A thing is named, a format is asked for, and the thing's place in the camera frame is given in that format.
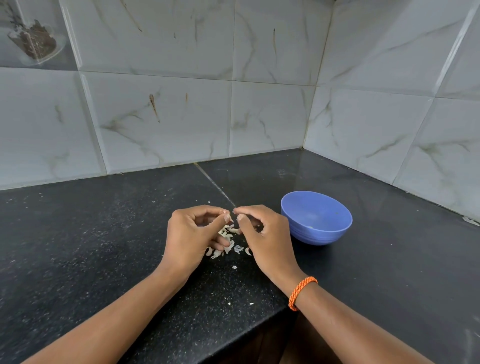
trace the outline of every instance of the person's left hand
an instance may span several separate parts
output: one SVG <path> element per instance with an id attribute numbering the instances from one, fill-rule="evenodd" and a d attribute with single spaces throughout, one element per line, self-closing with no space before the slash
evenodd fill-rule
<path id="1" fill-rule="evenodd" d="M 168 220 L 167 243 L 158 266 L 185 279 L 197 268 L 208 246 L 223 250 L 230 243 L 218 232 L 231 221 L 230 213 L 208 205 L 175 210 Z"/>

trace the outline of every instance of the black countertop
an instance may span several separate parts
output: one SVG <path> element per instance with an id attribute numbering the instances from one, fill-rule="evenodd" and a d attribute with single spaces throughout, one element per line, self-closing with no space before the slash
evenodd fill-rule
<path id="1" fill-rule="evenodd" d="M 294 240 L 300 266 L 437 364 L 480 362 L 480 228 L 304 150 L 200 165 L 238 206 L 280 211 L 294 190 L 342 202 L 352 227 L 331 246 Z M 0 363 L 21 362 L 146 277 L 171 212 L 199 204 L 232 208 L 194 165 L 1 191 Z M 201 362 L 286 305 L 251 256 L 206 258 L 121 362 Z"/>

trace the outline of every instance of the forearm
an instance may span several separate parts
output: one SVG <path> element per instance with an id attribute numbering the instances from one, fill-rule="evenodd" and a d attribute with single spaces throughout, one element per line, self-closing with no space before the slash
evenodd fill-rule
<path id="1" fill-rule="evenodd" d="M 295 305 L 344 364 L 432 364 L 315 283 L 300 292 Z"/>
<path id="2" fill-rule="evenodd" d="M 25 363 L 116 363 L 185 280 L 160 265 L 115 302 Z"/>

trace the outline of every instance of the countertop joint line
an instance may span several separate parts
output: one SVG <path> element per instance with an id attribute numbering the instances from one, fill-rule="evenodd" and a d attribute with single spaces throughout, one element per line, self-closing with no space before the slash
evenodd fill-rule
<path id="1" fill-rule="evenodd" d="M 237 207 L 237 205 L 234 204 L 232 200 L 230 200 L 230 198 L 227 196 L 227 194 L 226 194 L 225 192 L 223 192 L 223 190 L 218 186 L 218 184 L 216 184 L 215 181 L 212 180 L 212 178 L 207 174 L 207 172 L 204 171 L 204 169 L 203 169 L 202 167 L 200 167 L 200 166 L 198 165 L 198 163 L 195 162 L 194 165 L 195 165 L 195 167 L 198 168 L 198 170 L 199 170 L 201 173 L 203 173 L 203 175 L 204 175 L 206 178 L 208 178 L 208 180 L 212 183 L 212 185 L 215 186 L 216 189 L 218 189 L 223 196 L 225 196 L 225 198 L 233 205 L 233 207 Z"/>

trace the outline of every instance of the hand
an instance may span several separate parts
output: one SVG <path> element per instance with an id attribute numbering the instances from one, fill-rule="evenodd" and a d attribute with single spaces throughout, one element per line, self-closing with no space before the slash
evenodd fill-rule
<path id="1" fill-rule="evenodd" d="M 186 280 L 208 246 L 218 250 L 230 246 L 218 234 L 230 221 L 229 211 L 220 207 L 202 205 L 173 211 L 168 220 L 165 252 L 157 269 L 173 269 Z"/>
<path id="2" fill-rule="evenodd" d="M 287 218 L 263 205 L 237 207 L 233 212 L 239 214 L 240 229 L 258 267 L 285 295 L 290 296 L 307 276 L 293 254 Z M 261 221 L 264 228 L 260 233 L 255 231 L 245 214 Z"/>

